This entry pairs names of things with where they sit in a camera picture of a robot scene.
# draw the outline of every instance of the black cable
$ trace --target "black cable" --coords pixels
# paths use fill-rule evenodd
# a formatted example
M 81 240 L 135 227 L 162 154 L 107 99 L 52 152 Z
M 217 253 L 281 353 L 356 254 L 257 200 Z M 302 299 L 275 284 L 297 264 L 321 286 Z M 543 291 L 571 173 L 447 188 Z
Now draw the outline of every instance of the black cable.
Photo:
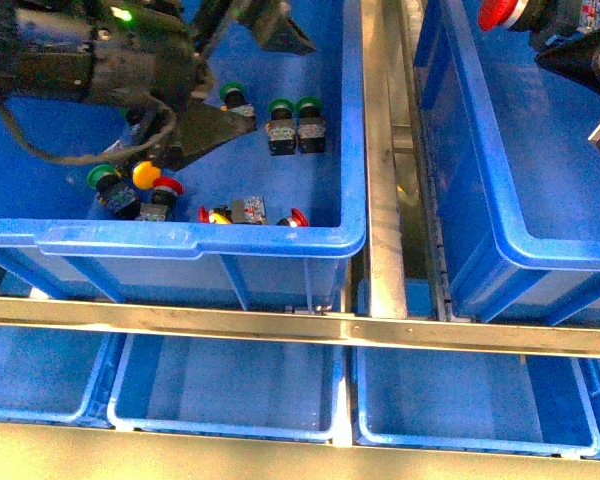
M 155 97 L 147 95 L 144 98 L 155 103 L 159 111 L 167 113 L 167 124 L 158 133 L 152 135 L 149 138 L 149 140 L 147 140 L 142 145 L 125 148 L 114 152 L 105 152 L 98 155 L 89 154 L 84 155 L 82 157 L 54 155 L 32 145 L 27 141 L 22 127 L 20 127 L 20 125 L 18 124 L 18 120 L 15 118 L 13 113 L 11 113 L 11 111 L 6 106 L 4 106 L 4 104 L 0 105 L 0 117 L 2 118 L 2 121 L 4 122 L 9 132 L 11 132 L 11 135 L 13 135 L 13 138 L 16 140 L 16 142 L 18 142 L 18 144 L 22 148 L 24 148 L 30 154 L 42 158 L 47 162 L 54 163 L 56 165 L 90 165 L 93 163 L 111 163 L 115 165 L 120 162 L 123 162 L 132 155 L 142 153 L 148 150 L 149 148 L 158 145 L 176 128 L 176 125 L 178 123 L 178 117 L 171 108 L 169 108 L 164 102 L 158 100 Z

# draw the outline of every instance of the metal shelf bar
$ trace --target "metal shelf bar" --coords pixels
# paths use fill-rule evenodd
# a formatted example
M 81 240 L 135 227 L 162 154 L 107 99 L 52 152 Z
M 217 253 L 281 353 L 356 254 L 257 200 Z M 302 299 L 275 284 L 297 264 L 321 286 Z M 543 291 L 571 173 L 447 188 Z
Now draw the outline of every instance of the metal shelf bar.
M 0 480 L 600 478 L 600 461 L 0 424 Z
M 0 325 L 600 357 L 600 330 L 0 298 Z
M 372 317 L 406 318 L 402 237 L 393 155 L 384 2 L 362 0 L 367 167 L 367 257 Z

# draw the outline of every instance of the robotic arm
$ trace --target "robotic arm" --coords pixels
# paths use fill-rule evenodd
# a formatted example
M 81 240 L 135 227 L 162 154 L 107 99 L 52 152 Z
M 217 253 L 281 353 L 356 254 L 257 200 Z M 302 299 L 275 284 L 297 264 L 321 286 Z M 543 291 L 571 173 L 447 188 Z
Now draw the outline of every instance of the robotic arm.
M 478 25 L 530 32 L 538 66 L 600 95 L 600 0 L 483 0 Z M 589 141 L 600 150 L 600 124 Z
M 315 46 L 283 0 L 203 0 L 191 24 L 180 0 L 0 0 L 0 115 L 16 140 L 47 161 L 121 164 L 150 157 L 180 170 L 253 131 L 206 105 L 207 60 L 237 20 L 265 50 L 304 55 Z M 36 148 L 5 106 L 11 96 L 127 108 L 133 146 L 63 157 Z

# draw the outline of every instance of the metal rail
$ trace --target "metal rail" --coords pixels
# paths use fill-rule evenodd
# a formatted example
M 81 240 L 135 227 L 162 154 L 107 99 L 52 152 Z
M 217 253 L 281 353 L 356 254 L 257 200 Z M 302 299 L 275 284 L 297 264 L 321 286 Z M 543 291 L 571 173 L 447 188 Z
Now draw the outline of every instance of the metal rail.
M 0 480 L 581 480 L 600 462 L 0 424 Z
M 367 164 L 369 311 L 406 318 L 400 212 L 389 112 L 384 3 L 363 0 L 362 62 Z
M 0 298 L 0 325 L 600 357 L 600 330 Z

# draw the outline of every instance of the green led light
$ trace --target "green led light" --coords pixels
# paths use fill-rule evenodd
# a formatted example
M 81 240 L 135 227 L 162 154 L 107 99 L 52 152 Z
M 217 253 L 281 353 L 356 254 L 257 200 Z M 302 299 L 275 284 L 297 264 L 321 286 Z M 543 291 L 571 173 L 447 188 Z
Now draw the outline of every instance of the green led light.
M 131 15 L 131 12 L 129 10 L 122 10 L 121 8 L 111 7 L 111 13 L 113 13 L 114 17 L 119 18 L 123 22 L 130 22 L 131 20 L 133 20 L 133 15 Z

